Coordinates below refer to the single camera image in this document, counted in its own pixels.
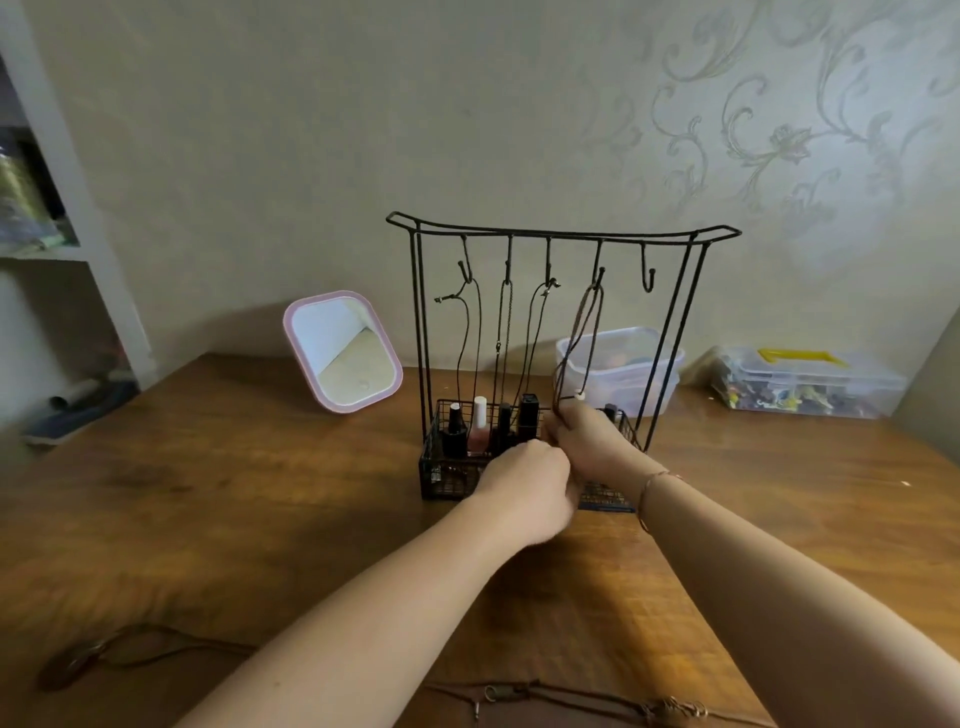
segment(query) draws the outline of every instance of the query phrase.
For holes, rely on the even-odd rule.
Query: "table surface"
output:
[[[98,669],[50,694],[34,677],[67,644],[141,620],[264,643],[445,513],[420,500],[420,394],[416,371],[405,374],[392,398],[337,416],[292,360],[205,356],[4,485],[0,724],[169,726],[237,658]],[[452,373],[435,373],[435,396],[455,392]],[[960,471],[932,449],[885,422],[731,412],[681,388],[651,453],[960,657]],[[520,553],[430,674],[764,715],[622,514],[580,512]],[[466,712],[421,696],[400,724],[470,725]]]

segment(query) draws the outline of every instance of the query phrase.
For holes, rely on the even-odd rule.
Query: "nail polish bottle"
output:
[[[500,403],[500,414],[496,420],[496,437],[493,445],[493,451],[499,455],[506,452],[515,444],[514,433],[510,431],[510,421],[514,418],[514,409],[506,402]]]
[[[440,433],[445,457],[467,457],[467,425],[459,402],[450,405],[450,417],[446,430]]]
[[[520,413],[516,419],[516,438],[519,442],[537,439],[537,426],[540,423],[540,400],[537,395],[523,395],[520,399]]]
[[[473,423],[467,436],[467,455],[483,455],[490,446],[490,424],[487,422],[487,398],[473,400]]]

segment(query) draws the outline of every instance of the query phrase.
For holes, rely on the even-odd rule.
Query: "bracelet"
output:
[[[654,473],[647,478],[647,482],[643,484],[643,490],[640,491],[640,500],[636,503],[636,518],[638,521],[640,521],[640,527],[643,528],[643,530],[647,533],[650,533],[650,529],[647,528],[647,524],[643,522],[643,500],[646,498],[647,491],[650,490],[650,484],[654,481],[654,478],[660,477],[661,475],[673,475],[678,480],[684,480],[676,473],[671,473],[670,471],[660,471],[659,473]]]

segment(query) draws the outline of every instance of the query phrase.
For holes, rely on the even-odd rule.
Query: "white bottle cap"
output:
[[[487,398],[476,397],[473,400],[473,426],[483,429],[487,426]]]

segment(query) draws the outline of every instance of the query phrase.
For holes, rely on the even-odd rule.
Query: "forearm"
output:
[[[180,728],[393,725],[515,540],[468,498],[299,619]]]
[[[960,665],[850,582],[673,476],[642,517],[778,725],[960,725]]]

